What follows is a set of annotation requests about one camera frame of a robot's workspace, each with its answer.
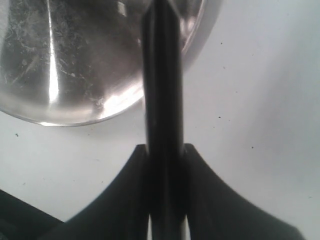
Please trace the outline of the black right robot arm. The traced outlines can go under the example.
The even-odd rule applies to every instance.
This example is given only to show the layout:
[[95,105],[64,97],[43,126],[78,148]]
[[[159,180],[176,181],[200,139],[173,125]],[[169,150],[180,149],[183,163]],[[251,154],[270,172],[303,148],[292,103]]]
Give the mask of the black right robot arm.
[[113,182],[66,222],[2,191],[3,240],[301,240],[294,226],[253,205],[224,183],[195,147],[151,158],[138,145]]

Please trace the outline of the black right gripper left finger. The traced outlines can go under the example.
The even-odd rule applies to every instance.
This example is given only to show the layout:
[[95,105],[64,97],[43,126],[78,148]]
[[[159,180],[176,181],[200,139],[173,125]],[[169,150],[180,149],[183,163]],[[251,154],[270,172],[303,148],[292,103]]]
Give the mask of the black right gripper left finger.
[[52,231],[54,240],[145,240],[146,148],[137,145],[112,183],[84,210]]

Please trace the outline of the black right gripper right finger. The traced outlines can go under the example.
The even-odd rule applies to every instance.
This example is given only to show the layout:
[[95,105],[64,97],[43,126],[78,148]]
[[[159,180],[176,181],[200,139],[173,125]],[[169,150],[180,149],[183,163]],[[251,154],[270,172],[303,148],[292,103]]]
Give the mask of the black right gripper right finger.
[[188,172],[187,218],[193,240],[298,240],[298,229],[231,189],[192,144],[184,146]]

